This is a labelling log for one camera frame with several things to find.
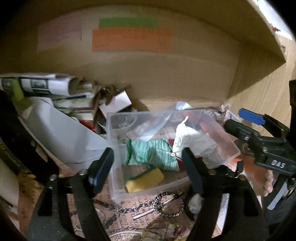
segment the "screw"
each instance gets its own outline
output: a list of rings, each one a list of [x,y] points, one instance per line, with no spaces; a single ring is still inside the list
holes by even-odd
[[[55,175],[55,174],[53,174],[53,175],[51,175],[51,176],[49,177],[49,179],[50,179],[51,181],[54,181],[56,178],[57,178],[57,175]]]
[[[81,169],[79,172],[78,172],[79,175],[83,176],[83,175],[86,175],[87,174],[87,169]]]
[[[210,174],[210,175],[216,175],[216,171],[213,170],[213,169],[210,169],[210,170],[209,170],[209,174]]]
[[[242,180],[242,181],[245,181],[247,178],[244,175],[239,175],[239,179]]]

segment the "wooden panel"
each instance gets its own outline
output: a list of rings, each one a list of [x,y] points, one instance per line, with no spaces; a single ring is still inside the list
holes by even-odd
[[[19,29],[26,29],[77,9],[110,4],[171,9],[206,21],[240,41],[258,44],[284,60],[274,33],[258,8],[253,8],[251,0],[30,0],[19,10],[9,28],[18,25]]]
[[[132,84],[130,97],[141,107],[163,109],[177,100],[194,106],[218,105],[227,98],[241,51],[240,43],[196,19],[139,6],[96,7],[82,15],[82,41],[36,51],[37,26],[23,31],[18,72],[61,72],[102,84]],[[106,17],[149,16],[173,33],[170,53],[92,52],[92,30]]]
[[[279,39],[286,47],[287,62],[283,65],[276,56],[252,44],[243,47],[228,102],[236,114],[240,108],[246,108],[290,126],[289,80],[296,77],[296,43],[281,36]],[[251,127],[269,135],[260,126]]]

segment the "green sticky note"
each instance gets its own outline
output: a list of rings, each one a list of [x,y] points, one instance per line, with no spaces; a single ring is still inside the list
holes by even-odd
[[[117,17],[100,19],[99,28],[111,27],[157,28],[158,22],[157,19],[146,17]]]

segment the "white cloth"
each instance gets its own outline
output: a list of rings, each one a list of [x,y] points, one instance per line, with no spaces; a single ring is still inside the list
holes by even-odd
[[[188,116],[177,126],[173,152],[182,158],[182,150],[189,147],[195,157],[211,154],[216,149],[216,142],[202,131],[186,126],[187,119]]]

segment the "newspaper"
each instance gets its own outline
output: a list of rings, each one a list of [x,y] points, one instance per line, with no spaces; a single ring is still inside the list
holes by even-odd
[[[81,78],[68,74],[50,73],[8,73],[0,74],[0,89],[12,91],[11,79],[18,78],[26,92],[71,96],[77,93]]]

